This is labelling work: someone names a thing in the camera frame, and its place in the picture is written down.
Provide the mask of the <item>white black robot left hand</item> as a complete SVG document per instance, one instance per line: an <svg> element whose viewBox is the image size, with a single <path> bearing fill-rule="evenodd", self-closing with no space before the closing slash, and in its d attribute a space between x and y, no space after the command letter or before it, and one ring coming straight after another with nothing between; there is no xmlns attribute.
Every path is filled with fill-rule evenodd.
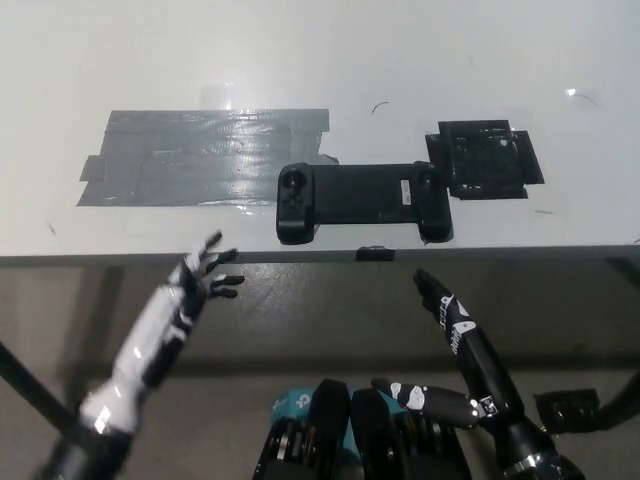
<svg viewBox="0 0 640 480"><path fill-rule="evenodd" d="M210 299L235 298L242 275L215 275L235 260L235 248L215 253L222 239L216 231L180 259L136 318L113 364L109 379L89 393L79 408L82 425L101 434L134 435L149 392L158 388L197 325Z"/></svg>

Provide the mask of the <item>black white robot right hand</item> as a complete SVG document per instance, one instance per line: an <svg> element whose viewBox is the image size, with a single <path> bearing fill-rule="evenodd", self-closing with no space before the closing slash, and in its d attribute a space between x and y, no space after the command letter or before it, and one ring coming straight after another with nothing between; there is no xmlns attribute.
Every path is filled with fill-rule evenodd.
<svg viewBox="0 0 640 480"><path fill-rule="evenodd" d="M414 282L423 306L445 335L468 391L385 378L373 379L372 387L401 407L445 425L486 430L494 439L497 464L508 478L539 467L556 454L554 442L526 416L522 398L483 329L458 297L426 270L418 269Z"/></svg>

